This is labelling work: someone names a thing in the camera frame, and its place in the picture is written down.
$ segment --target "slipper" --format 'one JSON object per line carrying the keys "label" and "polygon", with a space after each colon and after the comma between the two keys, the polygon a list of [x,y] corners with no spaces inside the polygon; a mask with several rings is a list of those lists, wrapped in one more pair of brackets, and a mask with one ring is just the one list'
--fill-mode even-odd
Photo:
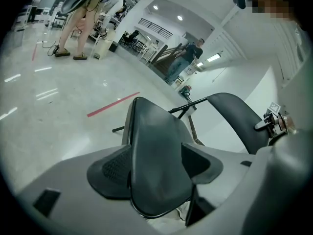
{"label": "slipper", "polygon": [[70,52],[67,49],[64,49],[63,52],[59,53],[55,53],[55,57],[65,57],[65,56],[70,56]]}
{"label": "slipper", "polygon": [[81,55],[78,55],[78,56],[73,56],[74,60],[87,60],[87,58],[88,57],[84,53],[82,53]]}

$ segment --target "balcony railing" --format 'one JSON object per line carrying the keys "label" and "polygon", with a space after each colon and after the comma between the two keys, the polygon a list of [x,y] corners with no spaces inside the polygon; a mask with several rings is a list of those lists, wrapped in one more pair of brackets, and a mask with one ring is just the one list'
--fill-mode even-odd
{"label": "balcony railing", "polygon": [[153,30],[155,31],[157,34],[161,35],[162,37],[166,38],[166,39],[169,39],[173,34],[171,32],[169,32],[168,30],[162,28],[161,26],[153,23],[153,22],[150,22],[144,18],[142,18],[140,21],[139,21],[139,24],[147,27],[148,29],[150,30]]}

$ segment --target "bare leg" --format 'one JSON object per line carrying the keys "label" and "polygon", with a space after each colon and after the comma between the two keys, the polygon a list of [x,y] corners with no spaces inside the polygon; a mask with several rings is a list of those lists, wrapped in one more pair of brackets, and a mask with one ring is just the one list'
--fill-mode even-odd
{"label": "bare leg", "polygon": [[64,45],[68,39],[68,36],[70,32],[73,30],[73,28],[78,24],[78,22],[83,18],[83,16],[86,14],[86,9],[83,7],[78,8],[72,17],[69,19],[67,25],[64,27],[61,37],[60,37],[60,49],[58,52],[64,52]]}
{"label": "bare leg", "polygon": [[86,12],[85,27],[84,27],[83,32],[80,34],[80,37],[78,40],[78,49],[76,52],[76,56],[79,56],[83,53],[87,38],[94,26],[94,22],[97,22],[98,17],[99,17],[99,13],[97,13],[96,10]]}

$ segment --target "white column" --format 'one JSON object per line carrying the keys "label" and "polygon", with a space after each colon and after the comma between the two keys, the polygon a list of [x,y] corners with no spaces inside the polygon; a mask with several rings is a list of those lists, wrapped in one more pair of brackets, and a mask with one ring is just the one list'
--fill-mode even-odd
{"label": "white column", "polygon": [[114,41],[118,43],[119,39],[123,36],[124,32],[133,30],[134,26],[140,21],[145,8],[154,0],[140,0],[126,15],[119,26],[116,28],[116,35]]}

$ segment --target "man in black shirt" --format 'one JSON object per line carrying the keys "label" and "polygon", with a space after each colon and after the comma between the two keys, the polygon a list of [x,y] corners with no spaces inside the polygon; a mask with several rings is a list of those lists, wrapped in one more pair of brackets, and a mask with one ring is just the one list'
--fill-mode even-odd
{"label": "man in black shirt", "polygon": [[204,40],[200,38],[196,45],[188,45],[185,50],[180,52],[169,67],[164,81],[171,85],[193,60],[197,61],[203,53],[203,50],[201,49],[203,44]]}

